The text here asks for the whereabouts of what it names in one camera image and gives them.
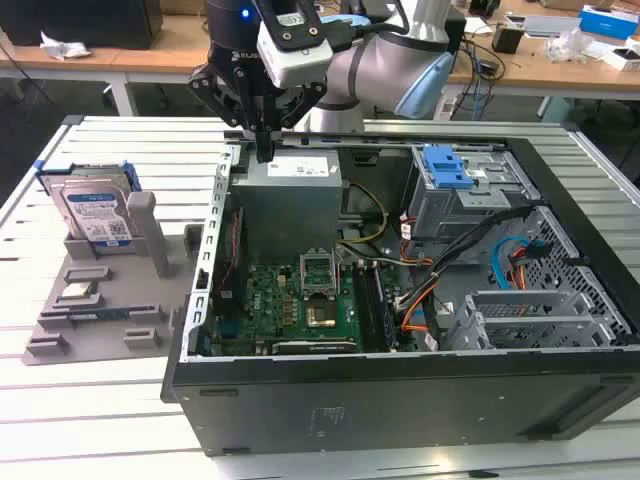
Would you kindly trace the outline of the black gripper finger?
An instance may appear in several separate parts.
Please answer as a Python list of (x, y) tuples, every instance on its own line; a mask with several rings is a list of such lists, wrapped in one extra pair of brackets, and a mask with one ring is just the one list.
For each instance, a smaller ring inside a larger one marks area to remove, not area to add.
[(288, 89), (276, 88), (264, 97), (264, 161), (271, 162), (275, 142), (283, 129), (293, 128), (327, 91), (323, 82), (311, 82)]
[(255, 144), (257, 161), (263, 162), (264, 123), (257, 100), (251, 95), (248, 71), (237, 66), (229, 81), (220, 85), (219, 79), (212, 64), (202, 65), (192, 73), (189, 88), (226, 124), (241, 127), (245, 137)]

